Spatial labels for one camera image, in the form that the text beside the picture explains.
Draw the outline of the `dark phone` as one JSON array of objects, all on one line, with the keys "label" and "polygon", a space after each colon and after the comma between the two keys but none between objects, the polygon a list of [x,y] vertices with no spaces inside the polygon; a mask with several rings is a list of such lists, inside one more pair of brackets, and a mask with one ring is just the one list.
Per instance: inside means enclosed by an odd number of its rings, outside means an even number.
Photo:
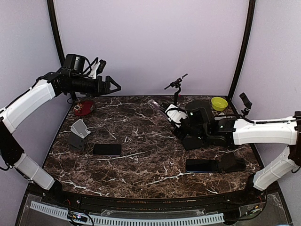
[{"label": "dark phone", "polygon": [[195,137],[187,137],[182,141],[182,145],[186,151],[198,149],[203,146],[203,141]]}]

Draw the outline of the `dark grey stand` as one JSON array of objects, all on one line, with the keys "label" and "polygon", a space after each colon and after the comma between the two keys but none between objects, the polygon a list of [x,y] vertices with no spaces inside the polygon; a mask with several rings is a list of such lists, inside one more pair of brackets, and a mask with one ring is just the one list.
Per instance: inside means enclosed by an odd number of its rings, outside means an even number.
[{"label": "dark grey stand", "polygon": [[85,138],[81,138],[80,136],[74,134],[73,132],[70,133],[69,138],[68,138],[68,143],[80,150],[83,151],[85,149],[85,145],[87,143],[87,140]]}]

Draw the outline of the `white folding phone stand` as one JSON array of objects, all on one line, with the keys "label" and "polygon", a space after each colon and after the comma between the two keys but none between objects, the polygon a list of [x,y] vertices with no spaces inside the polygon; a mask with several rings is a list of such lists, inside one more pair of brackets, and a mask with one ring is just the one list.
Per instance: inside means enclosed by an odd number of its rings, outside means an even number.
[{"label": "white folding phone stand", "polygon": [[82,139],[84,139],[89,134],[91,134],[91,131],[88,130],[86,124],[82,119],[77,120],[75,123],[71,125],[71,132]]}]

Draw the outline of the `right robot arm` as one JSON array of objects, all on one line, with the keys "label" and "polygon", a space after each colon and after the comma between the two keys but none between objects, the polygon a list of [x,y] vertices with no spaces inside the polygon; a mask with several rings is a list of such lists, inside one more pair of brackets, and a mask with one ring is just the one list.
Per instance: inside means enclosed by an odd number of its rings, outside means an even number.
[{"label": "right robot arm", "polygon": [[282,153],[252,175],[251,186],[240,193],[240,200],[250,204],[258,191],[266,190],[288,172],[301,167],[301,113],[272,120],[249,120],[243,115],[223,116],[216,120],[208,102],[192,101],[184,109],[171,104],[166,110],[174,126],[173,134],[187,150],[204,145],[235,147],[244,144],[285,144]]}]

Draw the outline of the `purple phone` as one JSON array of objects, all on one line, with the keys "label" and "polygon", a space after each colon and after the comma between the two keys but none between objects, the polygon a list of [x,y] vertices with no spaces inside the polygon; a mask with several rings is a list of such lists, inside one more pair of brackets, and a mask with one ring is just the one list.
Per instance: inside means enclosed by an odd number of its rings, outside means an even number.
[{"label": "purple phone", "polygon": [[170,106],[170,104],[166,104],[166,103],[162,103],[159,104],[157,103],[155,100],[151,99],[147,102],[147,104],[157,113],[159,113],[163,118],[165,118],[167,121],[171,121],[169,119],[169,116],[166,114],[166,111],[168,109],[168,107]]}]

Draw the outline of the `blue edged black phone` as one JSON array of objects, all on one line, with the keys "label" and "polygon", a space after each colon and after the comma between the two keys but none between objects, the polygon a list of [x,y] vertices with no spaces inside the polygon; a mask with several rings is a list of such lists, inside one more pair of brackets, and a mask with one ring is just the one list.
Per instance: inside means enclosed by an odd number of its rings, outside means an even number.
[{"label": "blue edged black phone", "polygon": [[198,160],[198,159],[187,159],[186,160],[186,171],[192,173],[213,173],[217,172],[216,160]]}]

